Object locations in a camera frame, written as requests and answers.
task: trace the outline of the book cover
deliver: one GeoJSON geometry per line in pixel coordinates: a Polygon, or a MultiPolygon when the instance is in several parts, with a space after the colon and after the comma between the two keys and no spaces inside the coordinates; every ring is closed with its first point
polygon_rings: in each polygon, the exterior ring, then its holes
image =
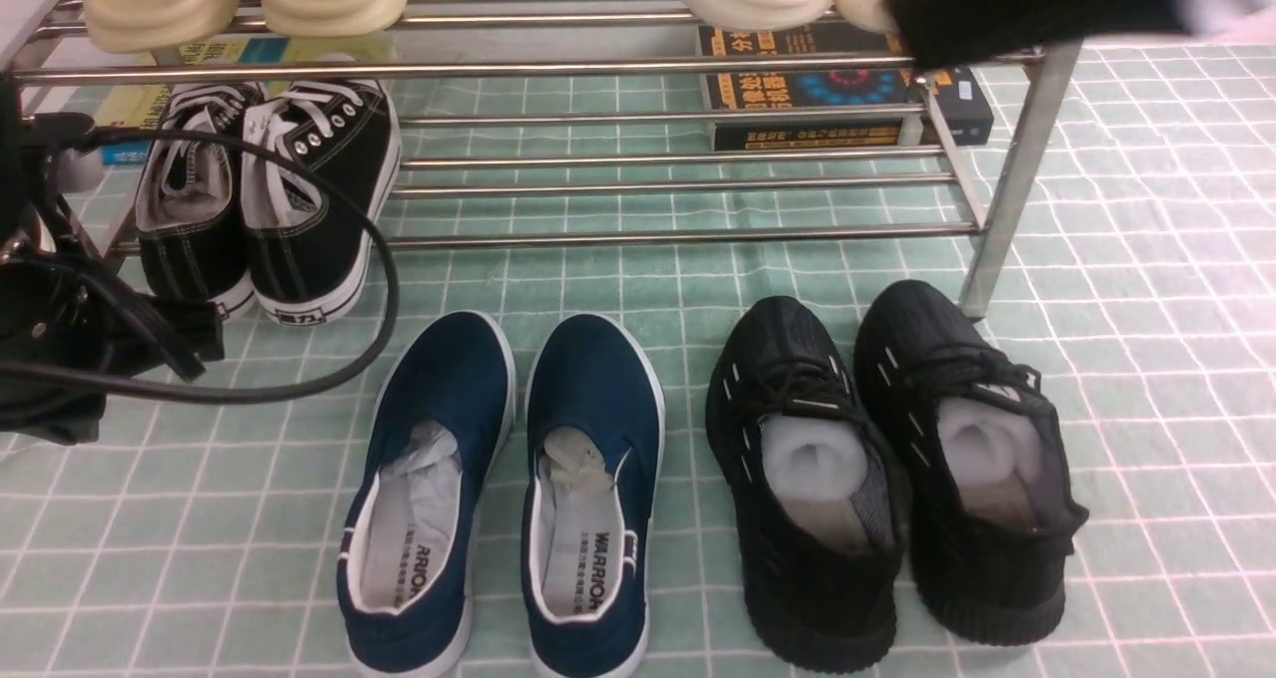
{"type": "MultiPolygon", "coordinates": [[[[817,52],[901,52],[897,38],[865,32],[846,23],[817,23],[763,33],[732,33],[701,27],[701,55],[798,56],[817,52]]],[[[907,102],[907,70],[798,70],[796,73],[721,73],[704,79],[709,110],[782,110],[870,106],[907,102]]],[[[993,110],[968,68],[937,74],[935,96],[958,146],[988,143],[993,110]]],[[[892,146],[900,142],[902,119],[717,120],[709,128],[715,151],[803,149],[892,146]]],[[[929,120],[920,139],[934,143],[929,120]]]]}

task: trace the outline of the shoe rack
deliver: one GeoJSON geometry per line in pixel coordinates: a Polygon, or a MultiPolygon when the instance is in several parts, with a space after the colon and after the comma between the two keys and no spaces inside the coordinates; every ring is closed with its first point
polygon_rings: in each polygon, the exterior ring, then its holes
{"type": "MultiPolygon", "coordinates": [[[[652,26],[698,24],[695,15],[685,9],[634,10],[634,11],[569,11],[579,4],[606,3],[611,6],[649,6],[652,1],[674,0],[411,0],[408,13],[393,27],[396,32],[440,32],[441,29],[597,29],[652,26]],[[517,5],[518,13],[493,14],[491,6],[517,5]],[[466,13],[466,6],[478,11],[466,13]],[[526,10],[533,6],[533,11],[526,10]]],[[[251,10],[260,0],[242,0],[240,18],[227,29],[237,34],[268,33],[263,20],[251,10]]],[[[22,88],[51,88],[77,86],[116,84],[172,84],[214,82],[214,79],[315,79],[332,77],[357,77],[378,79],[410,78],[536,78],[586,75],[664,75],[775,73],[775,70],[879,70],[907,69],[910,59],[892,55],[809,55],[801,57],[618,57],[588,61],[397,61],[376,65],[332,64],[279,64],[279,65],[226,65],[182,66],[175,54],[156,54],[158,66],[105,66],[92,69],[50,69],[43,60],[51,46],[64,38],[85,37],[87,29],[79,11],[80,0],[51,0],[47,13],[33,24],[33,32],[19,43],[23,50],[13,57],[0,57],[0,69],[8,68],[22,88]]],[[[826,14],[824,20],[840,20],[826,14]]],[[[568,125],[634,125],[634,124],[703,124],[711,120],[758,117],[766,120],[809,120],[833,117],[901,117],[903,137],[920,138],[923,120],[934,124],[938,143],[934,146],[898,146],[870,148],[787,149],[769,152],[661,152],[661,154],[616,156],[561,156],[561,157],[482,157],[482,158],[404,158],[403,171],[429,170],[484,170],[484,169],[582,169],[582,167],[634,167],[681,165],[735,165],[744,162],[817,162],[817,161],[938,161],[939,170],[907,174],[675,180],[657,183],[607,184],[466,184],[466,186],[430,186],[429,184],[401,184],[392,199],[403,202],[429,202],[435,198],[501,198],[519,197],[583,197],[627,195],[627,193],[730,193],[748,190],[838,190],[851,188],[905,188],[947,186],[961,211],[956,222],[884,223],[884,225],[820,225],[819,227],[773,229],[721,229],[671,230],[629,232],[561,232],[489,236],[398,236],[390,237],[396,252],[510,249],[510,248],[564,248],[595,245],[649,245],[649,244],[709,244],[709,243],[771,243],[771,241],[829,241],[869,239],[970,237],[975,246],[974,259],[966,275],[958,305],[971,318],[983,318],[993,289],[1005,263],[1011,240],[1036,179],[1050,132],[1072,70],[1079,54],[1079,43],[999,57],[998,64],[1021,65],[1030,79],[1030,89],[1014,128],[1011,148],[991,198],[981,197],[980,184],[967,170],[953,142],[942,111],[928,91],[928,79],[916,78],[911,101],[898,105],[847,106],[818,110],[745,110],[745,111],[602,111],[601,114],[559,115],[473,115],[473,116],[417,116],[401,117],[404,129],[436,128],[517,128],[517,126],[568,126],[568,125]]],[[[718,202],[708,199],[706,202],[718,202]]],[[[100,248],[108,260],[134,255],[137,243],[131,241],[131,207],[121,208],[112,225],[108,240],[100,248]]]]}

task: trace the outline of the green grid mat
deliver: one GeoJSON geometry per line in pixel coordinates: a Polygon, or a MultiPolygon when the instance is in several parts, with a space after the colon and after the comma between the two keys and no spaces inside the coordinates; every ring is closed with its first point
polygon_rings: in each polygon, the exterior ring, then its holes
{"type": "MultiPolygon", "coordinates": [[[[970,157],[990,190],[1026,86],[983,74],[998,115],[970,157]]],[[[403,115],[698,110],[695,79],[448,79],[397,88],[403,115]]],[[[91,109],[100,91],[73,106],[91,109]]],[[[704,152],[693,124],[438,130],[406,154],[704,152]]],[[[417,172],[413,184],[607,183],[912,170],[877,162],[417,172]]],[[[115,171],[79,198],[101,232],[131,194],[115,171]]],[[[392,202],[390,234],[768,227],[957,220],[946,192],[392,202]]],[[[954,295],[965,240],[402,254],[390,355],[440,313],[491,313],[519,380],[574,312],[621,320],[665,388],[669,442],[651,552],[652,637],[639,674],[791,677],[741,610],[730,498],[703,437],[711,365],[753,301],[806,301],[849,351],[888,283],[954,295]]],[[[134,263],[126,275],[139,280],[134,263]]],[[[209,382],[332,370],[376,328],[384,283],[353,315],[285,329],[227,326],[209,382]]],[[[900,632],[875,678],[1266,677],[1276,670],[1276,52],[1085,51],[981,329],[1045,374],[1078,499],[1092,520],[1068,563],[1068,613],[1048,641],[954,640],[905,571],[900,632]]],[[[116,400],[98,444],[0,437],[0,674],[351,675],[333,568],[375,392],[394,356],[322,398],[218,410],[116,400]]],[[[482,499],[475,632],[464,678],[531,674],[518,584],[523,426],[482,499]]]]}

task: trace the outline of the blue slip-on shoe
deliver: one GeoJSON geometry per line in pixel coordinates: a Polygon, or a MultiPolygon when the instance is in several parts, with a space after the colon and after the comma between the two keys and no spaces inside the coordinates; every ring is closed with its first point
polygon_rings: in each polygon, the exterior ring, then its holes
{"type": "Polygon", "coordinates": [[[542,678],[625,678],[647,650],[647,549],[665,446],[656,372],[620,324],[565,319],[527,388],[522,573],[542,678]]]}
{"type": "Polygon", "coordinates": [[[441,317],[376,400],[337,600],[364,675],[438,678],[473,623],[475,508],[514,423],[514,356],[485,314],[441,317]]]}

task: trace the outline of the black cable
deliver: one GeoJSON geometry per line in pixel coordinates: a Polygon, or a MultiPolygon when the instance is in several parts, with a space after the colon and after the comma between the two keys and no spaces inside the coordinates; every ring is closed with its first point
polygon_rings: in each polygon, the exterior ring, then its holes
{"type": "MultiPolygon", "coordinates": [[[[278,152],[255,146],[255,143],[245,142],[241,138],[195,130],[102,128],[87,133],[85,137],[75,142],[51,146],[50,157],[56,160],[57,154],[65,149],[92,152],[103,146],[111,146],[111,143],[137,140],[188,140],[197,143],[218,143],[222,147],[228,147],[237,152],[246,152],[248,154],[255,156],[287,170],[288,172],[292,172],[306,183],[314,184],[319,192],[323,192],[324,195],[328,197],[329,202],[333,202],[334,207],[352,215],[360,227],[364,229],[369,239],[371,239],[376,246],[376,254],[380,257],[383,271],[385,272],[385,313],[383,314],[382,326],[378,329],[376,336],[373,338],[367,349],[346,366],[315,379],[279,387],[263,387],[254,389],[184,387],[165,384],[161,382],[148,382],[145,379],[112,377],[82,369],[68,369],[64,366],[51,366],[47,364],[31,364],[13,360],[0,360],[0,377],[87,393],[119,395],[133,398],[168,401],[176,403],[237,406],[292,401],[333,389],[362,374],[364,370],[367,369],[383,351],[385,351],[390,337],[394,335],[394,323],[398,318],[398,269],[396,268],[389,244],[385,241],[380,230],[376,229],[376,223],[364,215],[364,211],[361,211],[355,202],[346,197],[346,193],[341,192],[336,184],[332,184],[328,179],[324,179],[299,162],[293,162],[278,152]]],[[[51,211],[55,206],[57,206],[56,198],[59,197],[57,162],[46,162],[45,167],[46,195],[41,198],[42,202],[40,209],[51,211]]]]}

